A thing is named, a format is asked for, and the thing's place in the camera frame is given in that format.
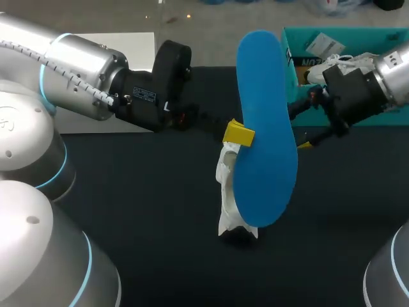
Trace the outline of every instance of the white platform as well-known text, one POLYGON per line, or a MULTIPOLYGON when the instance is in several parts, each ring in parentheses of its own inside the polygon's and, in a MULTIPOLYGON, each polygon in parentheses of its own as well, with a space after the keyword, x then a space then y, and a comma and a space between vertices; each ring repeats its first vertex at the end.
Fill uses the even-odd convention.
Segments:
MULTIPOLYGON (((77 34, 87 40, 102 43, 109 48, 122 52, 128 59, 132 70, 151 71, 155 61, 154 33, 95 33, 77 34)), ((113 132, 148 132, 115 116, 104 122, 98 122, 71 111, 58 108, 56 127, 61 134, 72 133, 113 133, 113 132)))

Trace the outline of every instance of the foam insole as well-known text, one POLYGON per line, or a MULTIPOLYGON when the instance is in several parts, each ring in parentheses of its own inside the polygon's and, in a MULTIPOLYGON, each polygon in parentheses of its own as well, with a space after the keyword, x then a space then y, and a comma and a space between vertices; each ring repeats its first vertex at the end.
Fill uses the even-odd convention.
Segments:
POLYGON ((237 52, 237 81, 251 147, 241 146, 233 174, 236 204, 255 227, 274 223, 284 212, 297 177, 297 146, 288 116, 284 56, 268 31, 247 34, 237 52))

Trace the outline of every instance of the white shoe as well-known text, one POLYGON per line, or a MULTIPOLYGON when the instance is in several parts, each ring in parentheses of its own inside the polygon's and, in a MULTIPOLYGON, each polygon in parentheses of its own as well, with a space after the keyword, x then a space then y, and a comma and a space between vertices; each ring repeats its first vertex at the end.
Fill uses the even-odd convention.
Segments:
POLYGON ((258 229, 248 225, 240 215, 233 194, 233 171, 240 145, 225 142, 216 168, 216 180, 222 186, 222 212, 219 221, 219 236, 242 226, 258 238, 258 229))
POLYGON ((320 84, 325 85, 325 80, 323 76, 323 71, 328 68, 338 65, 341 72, 346 75, 355 69, 361 69, 363 74, 367 74, 375 69, 373 63, 374 58, 377 55, 365 52, 360 56, 340 56, 339 54, 333 54, 327 58, 327 60, 319 65, 311 67, 308 71, 305 72, 304 78, 310 84, 320 84))

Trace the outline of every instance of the yellow clip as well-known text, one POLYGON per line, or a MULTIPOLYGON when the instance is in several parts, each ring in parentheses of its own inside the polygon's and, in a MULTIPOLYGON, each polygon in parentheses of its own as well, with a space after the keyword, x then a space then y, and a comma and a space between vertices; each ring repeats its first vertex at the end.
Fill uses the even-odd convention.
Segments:
POLYGON ((242 123, 231 120, 224 133, 223 142, 232 142, 250 147, 254 138, 254 131, 244 127, 242 123))
POLYGON ((310 142, 305 142, 304 144, 298 145, 298 149, 303 149, 303 148, 311 148, 313 145, 310 142))

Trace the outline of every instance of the floor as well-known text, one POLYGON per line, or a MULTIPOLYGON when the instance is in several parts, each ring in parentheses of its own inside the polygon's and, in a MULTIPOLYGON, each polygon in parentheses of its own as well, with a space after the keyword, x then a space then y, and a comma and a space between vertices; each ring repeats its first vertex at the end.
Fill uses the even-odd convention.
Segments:
POLYGON ((285 26, 409 26, 409 1, 392 12, 368 4, 345 18, 317 17, 303 0, 216 6, 199 0, 2 0, 1 11, 71 33, 154 31, 158 44, 171 39, 191 46, 194 66, 234 65, 240 39, 255 29, 280 35, 285 26))

